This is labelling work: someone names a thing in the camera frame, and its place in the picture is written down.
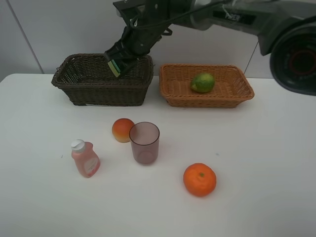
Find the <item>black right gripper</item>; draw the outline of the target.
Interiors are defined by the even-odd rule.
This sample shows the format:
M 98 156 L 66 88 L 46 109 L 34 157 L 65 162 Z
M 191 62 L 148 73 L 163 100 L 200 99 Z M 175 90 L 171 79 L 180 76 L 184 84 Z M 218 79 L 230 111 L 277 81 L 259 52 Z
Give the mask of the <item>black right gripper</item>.
M 135 27 L 128 22 L 121 38 L 104 52 L 109 68 L 120 72 L 121 77 L 125 76 L 137 64 L 138 57 L 149 54 L 165 30 L 165 24 Z

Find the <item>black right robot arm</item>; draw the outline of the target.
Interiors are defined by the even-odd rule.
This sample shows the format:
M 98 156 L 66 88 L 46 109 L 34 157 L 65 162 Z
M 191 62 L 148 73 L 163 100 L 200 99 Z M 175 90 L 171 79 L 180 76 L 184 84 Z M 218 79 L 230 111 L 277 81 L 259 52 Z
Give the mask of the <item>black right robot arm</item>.
M 170 25 L 205 31 L 213 25 L 258 38 L 270 56 L 277 83 L 291 92 L 316 93 L 316 4 L 260 0 L 122 0 L 114 6 L 126 26 L 104 56 L 115 77 L 128 72 L 163 37 Z

